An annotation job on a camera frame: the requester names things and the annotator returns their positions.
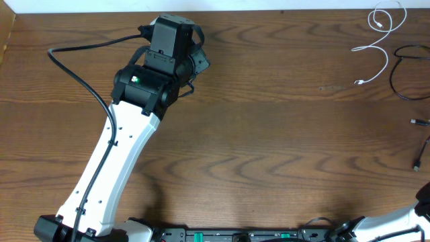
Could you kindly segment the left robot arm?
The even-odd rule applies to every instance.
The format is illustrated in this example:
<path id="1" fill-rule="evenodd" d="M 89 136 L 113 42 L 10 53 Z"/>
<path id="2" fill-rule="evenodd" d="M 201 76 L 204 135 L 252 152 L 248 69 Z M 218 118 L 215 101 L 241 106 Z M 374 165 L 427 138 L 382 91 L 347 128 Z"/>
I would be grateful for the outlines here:
<path id="1" fill-rule="evenodd" d="M 56 214 L 42 215 L 41 241 L 150 241 L 153 230 L 131 218 L 116 223 L 122 192 L 143 147 L 181 88 L 210 65 L 204 33 L 190 19 L 163 13 L 138 35 L 148 41 L 114 77 L 107 120 L 75 189 Z"/>

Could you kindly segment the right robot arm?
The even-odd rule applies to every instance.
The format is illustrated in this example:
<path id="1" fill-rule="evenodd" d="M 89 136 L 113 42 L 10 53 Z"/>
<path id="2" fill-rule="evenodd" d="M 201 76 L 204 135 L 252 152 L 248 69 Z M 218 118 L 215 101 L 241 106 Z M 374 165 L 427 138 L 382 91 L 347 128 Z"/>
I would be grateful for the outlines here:
<path id="1" fill-rule="evenodd" d="M 415 196 L 414 204 L 383 216 L 361 216 L 347 221 L 329 235 L 331 241 L 428 241 L 429 184 Z"/>

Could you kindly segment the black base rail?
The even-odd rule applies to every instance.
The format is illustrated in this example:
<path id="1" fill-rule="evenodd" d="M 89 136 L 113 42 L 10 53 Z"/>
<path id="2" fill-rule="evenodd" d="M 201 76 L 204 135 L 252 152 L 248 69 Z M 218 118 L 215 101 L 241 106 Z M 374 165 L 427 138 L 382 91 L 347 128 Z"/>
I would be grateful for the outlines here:
<path id="1" fill-rule="evenodd" d="M 130 219 L 123 228 L 129 241 L 152 242 L 264 242 L 264 241 L 342 241 L 328 226 L 282 229 L 193 229 L 186 226 L 156 227 Z"/>

